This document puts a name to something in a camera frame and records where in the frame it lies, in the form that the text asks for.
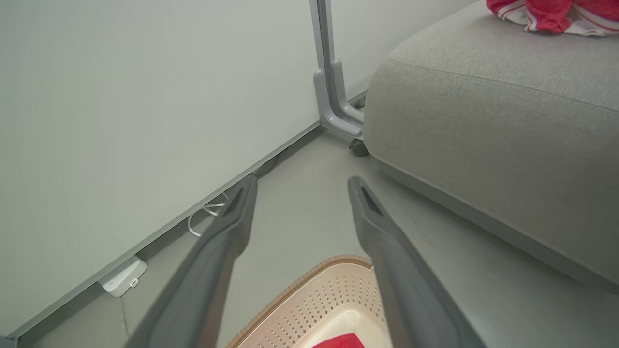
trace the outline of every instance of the fabric upholstery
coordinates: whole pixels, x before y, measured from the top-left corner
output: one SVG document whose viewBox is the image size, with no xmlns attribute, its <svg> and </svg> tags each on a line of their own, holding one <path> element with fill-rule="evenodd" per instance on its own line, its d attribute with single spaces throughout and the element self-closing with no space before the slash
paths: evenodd
<svg viewBox="0 0 619 348">
<path fill-rule="evenodd" d="M 526 33 L 476 2 L 377 70 L 365 144 L 429 198 L 619 293 L 617 57 L 619 37 Z"/>
</svg>

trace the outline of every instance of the gray floor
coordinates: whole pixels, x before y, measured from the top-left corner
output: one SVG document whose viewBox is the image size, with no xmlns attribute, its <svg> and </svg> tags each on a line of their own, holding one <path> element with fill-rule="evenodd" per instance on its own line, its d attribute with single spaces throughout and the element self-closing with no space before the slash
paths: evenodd
<svg viewBox="0 0 619 348">
<path fill-rule="evenodd" d="M 235 263 L 217 347 L 321 261 L 365 255 L 348 203 L 352 175 L 372 187 L 489 347 L 618 346 L 619 297 L 562 276 L 386 178 L 369 157 L 350 155 L 348 139 L 315 131 L 303 142 L 259 181 L 251 238 Z M 122 347 L 195 242 L 181 223 L 139 254 L 148 269 L 135 289 L 113 298 L 95 284 L 19 347 Z"/>
</svg>

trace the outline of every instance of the caster wheel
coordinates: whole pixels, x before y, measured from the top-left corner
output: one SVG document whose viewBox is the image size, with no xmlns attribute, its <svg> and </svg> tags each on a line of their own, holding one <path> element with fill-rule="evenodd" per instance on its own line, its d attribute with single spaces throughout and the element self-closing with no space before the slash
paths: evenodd
<svg viewBox="0 0 619 348">
<path fill-rule="evenodd" d="M 365 157 L 370 154 L 363 141 L 359 139 L 353 139 L 348 148 L 352 151 L 352 154 L 355 157 Z"/>
</svg>

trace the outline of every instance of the metal stand leg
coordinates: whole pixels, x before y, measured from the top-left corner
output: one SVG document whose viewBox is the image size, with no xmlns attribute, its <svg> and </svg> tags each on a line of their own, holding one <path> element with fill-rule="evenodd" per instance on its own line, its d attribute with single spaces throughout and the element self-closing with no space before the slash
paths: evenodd
<svg viewBox="0 0 619 348">
<path fill-rule="evenodd" d="M 322 125 L 362 143 L 363 113 L 348 103 L 342 62 L 332 57 L 331 0 L 310 0 L 310 5 L 319 67 L 314 73 L 314 86 Z"/>
</svg>

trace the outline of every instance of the laundry basket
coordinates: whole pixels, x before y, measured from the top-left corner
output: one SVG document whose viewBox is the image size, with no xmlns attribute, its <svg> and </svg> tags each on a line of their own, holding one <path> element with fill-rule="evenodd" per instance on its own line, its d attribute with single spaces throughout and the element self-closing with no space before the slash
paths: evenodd
<svg viewBox="0 0 619 348">
<path fill-rule="evenodd" d="M 312 348 L 354 333 L 365 348 L 392 347 L 370 260 L 330 258 L 273 300 L 226 348 Z"/>
</svg>

